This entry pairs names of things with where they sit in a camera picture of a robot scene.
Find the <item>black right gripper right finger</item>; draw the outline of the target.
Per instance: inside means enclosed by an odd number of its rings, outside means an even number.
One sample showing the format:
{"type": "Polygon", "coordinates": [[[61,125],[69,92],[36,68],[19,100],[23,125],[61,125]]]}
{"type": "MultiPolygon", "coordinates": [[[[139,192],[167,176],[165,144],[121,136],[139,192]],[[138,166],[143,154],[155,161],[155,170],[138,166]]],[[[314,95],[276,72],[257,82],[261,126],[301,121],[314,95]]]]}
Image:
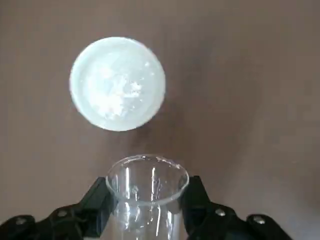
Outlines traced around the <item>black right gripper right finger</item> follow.
{"type": "Polygon", "coordinates": [[[291,240],[270,216],[250,214],[239,218],[229,206],[210,201],[201,178],[189,178],[181,200],[188,240],[291,240]]]}

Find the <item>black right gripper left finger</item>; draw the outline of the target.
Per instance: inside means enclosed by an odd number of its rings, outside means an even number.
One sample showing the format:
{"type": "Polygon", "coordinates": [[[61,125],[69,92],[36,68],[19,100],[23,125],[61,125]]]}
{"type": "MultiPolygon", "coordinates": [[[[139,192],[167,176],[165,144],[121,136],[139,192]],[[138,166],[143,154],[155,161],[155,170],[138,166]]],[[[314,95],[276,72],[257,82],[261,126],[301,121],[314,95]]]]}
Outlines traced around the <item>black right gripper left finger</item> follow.
{"type": "Polygon", "coordinates": [[[76,204],[55,209],[36,221],[16,215],[0,224],[2,240],[83,240],[101,237],[113,211],[114,200],[105,177],[98,177],[76,204]]]}

